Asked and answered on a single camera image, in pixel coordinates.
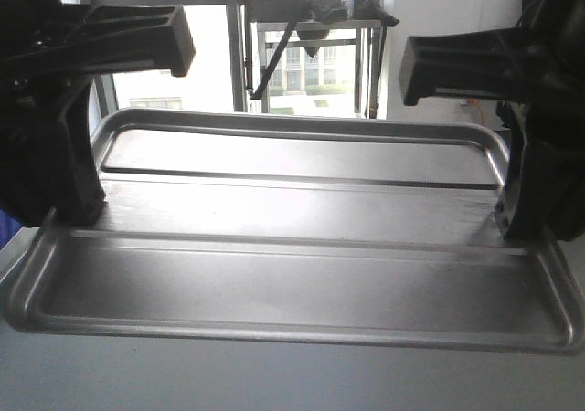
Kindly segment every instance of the white wall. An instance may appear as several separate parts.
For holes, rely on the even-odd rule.
[[[383,0],[383,6],[400,24],[388,33],[385,69],[389,80],[387,109],[382,105],[380,117],[392,121],[414,122],[479,122],[474,107],[461,107],[459,100],[429,98],[417,107],[402,105],[398,74],[402,53],[409,36],[448,35],[477,30],[511,27],[521,13],[521,0]],[[483,101],[487,124],[496,128],[499,120],[493,114],[494,103]]]

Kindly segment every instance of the window glass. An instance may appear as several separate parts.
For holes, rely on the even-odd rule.
[[[337,72],[334,68],[326,68],[324,70],[323,82],[325,84],[335,84],[337,82]]]
[[[335,32],[330,38],[336,38]],[[314,58],[310,58],[303,48],[287,48],[281,61],[284,60],[286,65],[275,71],[271,78],[268,93],[271,113],[356,117],[354,46],[321,47]]]
[[[120,108],[233,111],[225,7],[187,6],[185,11],[196,49],[187,76],[174,78],[161,70],[116,74]]]
[[[319,85],[319,68],[306,68],[304,71],[304,84]]]

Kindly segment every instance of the black bracket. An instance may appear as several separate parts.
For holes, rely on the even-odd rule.
[[[52,207],[64,222],[92,224],[104,193],[88,130],[91,75],[185,76],[195,55],[185,12],[59,0],[2,0],[0,9],[9,38],[0,44],[0,206],[29,227]]]
[[[563,240],[585,232],[584,40],[585,0],[542,0],[530,27],[408,40],[406,105],[427,96],[505,101],[498,114],[512,146],[495,209],[505,238],[536,238],[544,226]]]

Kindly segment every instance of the blue object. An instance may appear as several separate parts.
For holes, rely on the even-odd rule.
[[[18,233],[20,228],[22,228],[20,224],[0,210],[0,248],[3,248]]]

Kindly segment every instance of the metal tray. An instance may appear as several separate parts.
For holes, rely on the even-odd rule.
[[[19,330],[569,352],[549,238],[506,243],[506,149],[472,125],[125,110],[94,143],[94,227],[39,230]]]

